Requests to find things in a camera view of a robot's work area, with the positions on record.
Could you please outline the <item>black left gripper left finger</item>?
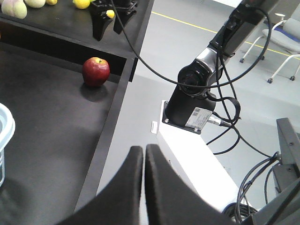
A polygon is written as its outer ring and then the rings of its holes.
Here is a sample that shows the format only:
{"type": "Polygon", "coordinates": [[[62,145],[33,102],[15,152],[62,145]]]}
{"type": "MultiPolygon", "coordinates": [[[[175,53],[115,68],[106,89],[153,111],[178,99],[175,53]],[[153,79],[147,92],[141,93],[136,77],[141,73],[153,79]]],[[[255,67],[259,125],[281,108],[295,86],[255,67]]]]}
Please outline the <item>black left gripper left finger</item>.
{"type": "Polygon", "coordinates": [[[143,149],[132,146],[119,170],[102,191],[60,225],[138,225],[143,149]]]}

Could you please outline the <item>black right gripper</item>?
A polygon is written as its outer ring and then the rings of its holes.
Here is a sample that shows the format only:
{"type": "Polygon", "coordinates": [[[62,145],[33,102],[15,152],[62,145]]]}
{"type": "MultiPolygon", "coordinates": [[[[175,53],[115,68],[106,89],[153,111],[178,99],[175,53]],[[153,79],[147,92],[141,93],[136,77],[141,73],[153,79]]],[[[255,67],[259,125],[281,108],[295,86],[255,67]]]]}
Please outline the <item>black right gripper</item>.
{"type": "Polygon", "coordinates": [[[90,2],[92,35],[100,41],[105,30],[114,22],[113,31],[120,34],[123,28],[136,14],[137,0],[93,0],[90,2]]]}

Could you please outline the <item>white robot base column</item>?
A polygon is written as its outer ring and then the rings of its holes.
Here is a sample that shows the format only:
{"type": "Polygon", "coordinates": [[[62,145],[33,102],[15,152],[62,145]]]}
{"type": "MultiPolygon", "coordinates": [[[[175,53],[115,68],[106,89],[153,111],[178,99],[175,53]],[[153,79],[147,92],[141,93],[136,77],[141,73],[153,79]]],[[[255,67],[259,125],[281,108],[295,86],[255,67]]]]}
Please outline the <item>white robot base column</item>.
{"type": "Polygon", "coordinates": [[[222,212],[236,202],[238,187],[199,134],[165,122],[162,100],[157,142],[167,162],[199,197],[222,212]]]}

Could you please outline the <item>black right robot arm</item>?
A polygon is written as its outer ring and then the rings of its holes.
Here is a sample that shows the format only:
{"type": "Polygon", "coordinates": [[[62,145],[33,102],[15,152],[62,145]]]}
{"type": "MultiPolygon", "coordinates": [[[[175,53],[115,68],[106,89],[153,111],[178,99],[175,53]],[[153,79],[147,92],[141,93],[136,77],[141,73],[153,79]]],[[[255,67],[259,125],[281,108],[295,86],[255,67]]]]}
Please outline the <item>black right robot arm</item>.
{"type": "Polygon", "coordinates": [[[211,92],[211,88],[220,88],[232,84],[234,81],[246,75],[267,50],[270,42],[271,30],[265,42],[265,46],[256,61],[241,75],[221,84],[217,83],[225,70],[225,62],[230,59],[236,50],[242,45],[247,37],[253,32],[256,26],[264,19],[270,23],[269,13],[278,4],[279,0],[242,0],[240,4],[231,12],[227,21],[217,32],[208,46],[187,66],[178,73],[178,81],[170,80],[151,68],[135,51],[130,43],[124,24],[136,13],[138,0],[92,0],[89,6],[93,24],[93,36],[98,22],[112,20],[116,16],[117,28],[115,32],[124,32],[127,42],[136,57],[155,75],[176,84],[176,88],[168,102],[163,104],[162,122],[171,126],[181,128],[193,133],[200,134],[204,125],[211,121],[211,115],[219,117],[216,123],[219,126],[232,128],[234,123],[240,118],[240,104],[233,97],[216,98],[211,92]],[[235,107],[233,119],[220,117],[214,111],[216,102],[228,100],[235,107]]]}

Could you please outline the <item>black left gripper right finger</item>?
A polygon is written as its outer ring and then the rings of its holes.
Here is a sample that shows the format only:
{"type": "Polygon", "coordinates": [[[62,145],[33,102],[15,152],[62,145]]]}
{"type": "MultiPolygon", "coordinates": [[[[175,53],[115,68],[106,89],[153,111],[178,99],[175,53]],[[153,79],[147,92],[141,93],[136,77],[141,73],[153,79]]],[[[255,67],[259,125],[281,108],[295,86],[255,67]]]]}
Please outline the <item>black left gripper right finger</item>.
{"type": "Polygon", "coordinates": [[[149,224],[233,224],[184,183],[156,144],[146,146],[144,179],[149,224]]]}

